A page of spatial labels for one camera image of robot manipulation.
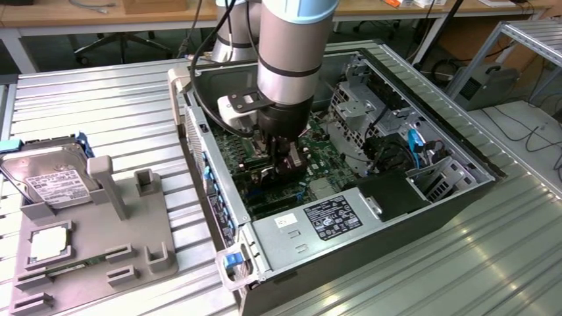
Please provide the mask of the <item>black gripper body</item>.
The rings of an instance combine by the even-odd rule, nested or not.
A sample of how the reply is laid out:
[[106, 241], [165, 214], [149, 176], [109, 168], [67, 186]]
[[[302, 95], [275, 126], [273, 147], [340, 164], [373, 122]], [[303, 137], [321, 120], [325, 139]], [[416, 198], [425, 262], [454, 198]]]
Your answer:
[[294, 105], [275, 103], [258, 110], [259, 129], [273, 137], [297, 139], [310, 119], [314, 98]]

